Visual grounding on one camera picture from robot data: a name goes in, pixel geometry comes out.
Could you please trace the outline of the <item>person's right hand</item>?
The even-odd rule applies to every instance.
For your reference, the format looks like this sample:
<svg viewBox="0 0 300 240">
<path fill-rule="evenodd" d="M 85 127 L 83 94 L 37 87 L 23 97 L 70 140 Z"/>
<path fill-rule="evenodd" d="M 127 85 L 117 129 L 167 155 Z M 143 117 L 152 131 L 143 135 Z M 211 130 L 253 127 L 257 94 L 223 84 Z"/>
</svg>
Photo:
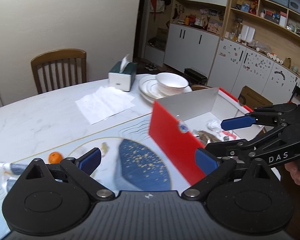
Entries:
<svg viewBox="0 0 300 240">
<path fill-rule="evenodd" d="M 286 163 L 285 169 L 290 173 L 295 184 L 300 185 L 300 170 L 295 162 Z"/>
</svg>

